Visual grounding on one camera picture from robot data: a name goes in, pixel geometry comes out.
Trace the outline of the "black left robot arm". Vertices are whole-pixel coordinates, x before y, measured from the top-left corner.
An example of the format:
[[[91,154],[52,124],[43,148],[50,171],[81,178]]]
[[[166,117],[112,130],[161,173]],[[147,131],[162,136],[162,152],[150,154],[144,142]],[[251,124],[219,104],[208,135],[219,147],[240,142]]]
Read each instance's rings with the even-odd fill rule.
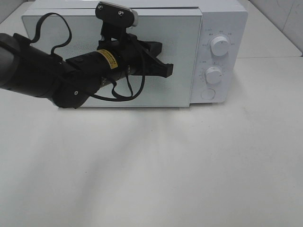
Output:
[[[120,79],[131,75],[172,75],[173,65],[158,59],[162,51],[159,42],[139,41],[129,35],[126,43],[99,42],[98,49],[64,60],[55,53],[47,54],[32,46],[19,34],[0,35],[0,87],[4,90],[50,100],[60,108],[79,108],[90,97],[127,102],[138,97],[112,91],[111,97],[98,95],[105,86],[116,87]]]

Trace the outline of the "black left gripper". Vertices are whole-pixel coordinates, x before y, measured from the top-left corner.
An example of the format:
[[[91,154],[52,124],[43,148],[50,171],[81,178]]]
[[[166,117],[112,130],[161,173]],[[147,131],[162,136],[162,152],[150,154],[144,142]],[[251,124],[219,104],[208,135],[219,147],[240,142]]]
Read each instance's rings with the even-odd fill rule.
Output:
[[[167,78],[173,73],[173,64],[158,60],[162,43],[141,41],[127,34],[121,41],[99,40],[97,47],[97,74],[100,78],[125,78],[135,76],[158,76]]]

